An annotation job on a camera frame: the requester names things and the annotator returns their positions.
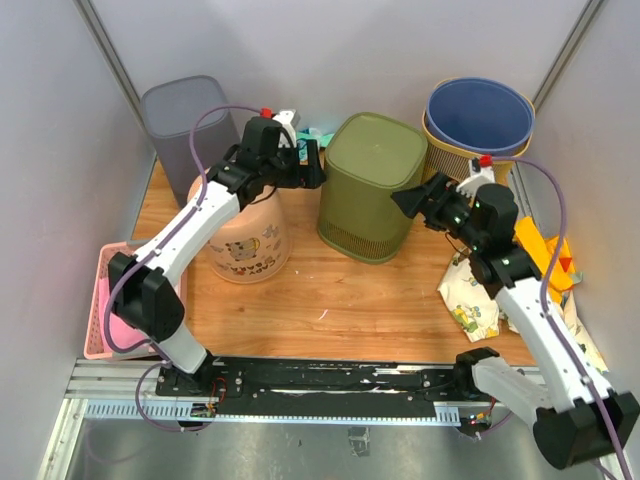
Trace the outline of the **peach plastic bucket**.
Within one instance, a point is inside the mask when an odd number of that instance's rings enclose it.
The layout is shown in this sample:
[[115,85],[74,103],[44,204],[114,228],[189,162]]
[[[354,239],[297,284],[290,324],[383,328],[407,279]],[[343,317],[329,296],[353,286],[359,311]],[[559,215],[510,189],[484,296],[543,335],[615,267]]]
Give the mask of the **peach plastic bucket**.
[[214,272],[236,284],[257,283],[274,276],[291,250],[282,201],[274,187],[265,188],[204,247]]

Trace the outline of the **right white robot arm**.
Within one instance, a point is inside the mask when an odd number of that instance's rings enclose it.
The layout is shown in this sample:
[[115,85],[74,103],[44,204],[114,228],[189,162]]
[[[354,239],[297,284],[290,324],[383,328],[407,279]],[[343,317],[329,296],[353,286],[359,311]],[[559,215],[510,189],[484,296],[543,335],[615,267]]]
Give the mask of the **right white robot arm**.
[[544,379],[538,385],[495,351],[475,349],[456,358],[455,392],[466,400],[484,393],[504,404],[527,424],[556,469],[613,454],[624,478],[630,478],[624,448],[639,403],[630,392],[616,392],[572,337],[540,270],[514,240],[518,207],[511,190],[482,180],[468,194],[438,173],[391,198],[406,217],[422,215],[427,228],[468,248],[473,276],[515,325]]

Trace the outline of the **grey mesh waste bin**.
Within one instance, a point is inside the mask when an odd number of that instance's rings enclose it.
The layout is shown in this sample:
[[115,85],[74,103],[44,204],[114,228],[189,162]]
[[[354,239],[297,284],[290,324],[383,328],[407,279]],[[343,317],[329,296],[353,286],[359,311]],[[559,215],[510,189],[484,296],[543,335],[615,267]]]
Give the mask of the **grey mesh waste bin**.
[[218,81],[205,75],[167,82],[142,96],[144,125],[179,207],[187,203],[191,185],[199,176],[189,136],[194,136],[196,151],[206,168],[240,142],[232,114],[226,109],[208,115],[198,128],[193,127],[203,113],[226,103]]

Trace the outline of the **blue plastic bucket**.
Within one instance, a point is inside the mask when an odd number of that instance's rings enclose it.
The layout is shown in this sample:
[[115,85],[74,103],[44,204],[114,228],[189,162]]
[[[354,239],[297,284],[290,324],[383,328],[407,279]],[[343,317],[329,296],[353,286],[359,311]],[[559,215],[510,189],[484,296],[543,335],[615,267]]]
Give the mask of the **blue plastic bucket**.
[[494,156],[517,153],[529,140],[535,110],[511,87],[480,77],[445,80],[426,103],[427,131],[449,145]]

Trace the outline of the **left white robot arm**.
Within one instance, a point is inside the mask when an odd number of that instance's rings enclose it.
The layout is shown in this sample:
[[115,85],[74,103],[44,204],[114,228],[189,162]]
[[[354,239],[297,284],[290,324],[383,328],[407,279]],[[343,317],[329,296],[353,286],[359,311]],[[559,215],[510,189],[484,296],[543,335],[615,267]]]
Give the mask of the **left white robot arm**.
[[196,196],[169,224],[134,253],[119,252],[108,263],[106,341],[113,340],[111,318],[117,316],[144,334],[145,343],[179,374],[179,383],[192,395],[212,388],[214,357],[187,327],[175,286],[209,239],[266,188],[316,189],[325,181],[317,158],[300,160],[296,124],[294,110],[252,117],[241,142],[217,165],[200,171]]

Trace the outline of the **green mesh waste bin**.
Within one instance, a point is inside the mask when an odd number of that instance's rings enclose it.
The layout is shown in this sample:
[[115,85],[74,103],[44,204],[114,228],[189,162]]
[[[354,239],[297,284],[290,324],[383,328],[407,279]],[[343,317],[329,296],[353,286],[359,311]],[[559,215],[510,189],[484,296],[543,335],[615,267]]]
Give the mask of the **green mesh waste bin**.
[[371,112],[349,117],[325,150],[319,237],[364,263],[392,259],[412,221],[391,195],[421,183],[427,148],[420,131],[398,120]]

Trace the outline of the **yellow mesh waste bin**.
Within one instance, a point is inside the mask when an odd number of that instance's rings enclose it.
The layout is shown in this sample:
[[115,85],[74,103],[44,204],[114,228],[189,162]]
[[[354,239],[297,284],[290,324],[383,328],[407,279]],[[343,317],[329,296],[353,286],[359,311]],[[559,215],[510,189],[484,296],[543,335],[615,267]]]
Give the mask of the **yellow mesh waste bin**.
[[[453,77],[445,80],[450,80],[454,78],[460,78],[460,77]],[[431,135],[431,133],[427,131],[426,121],[425,121],[425,110],[426,110],[426,104],[425,104],[424,111],[422,113],[422,128],[428,141],[424,177],[429,178],[435,172],[439,171],[449,175],[450,177],[456,180],[464,179],[469,174],[469,166],[468,166],[469,160],[476,156],[489,155],[489,154],[481,154],[481,153],[461,149],[461,148],[449,145],[435,138],[433,135]],[[520,148],[520,150],[517,153],[513,155],[510,155],[510,156],[490,155],[493,157],[493,171],[494,171],[494,175],[497,182],[501,184],[505,184],[507,182],[508,174],[510,173],[512,167],[514,166],[514,162],[511,159],[513,157],[520,157],[527,151],[532,140],[532,135],[533,135],[533,132],[529,140],[527,141],[527,143],[522,148]]]

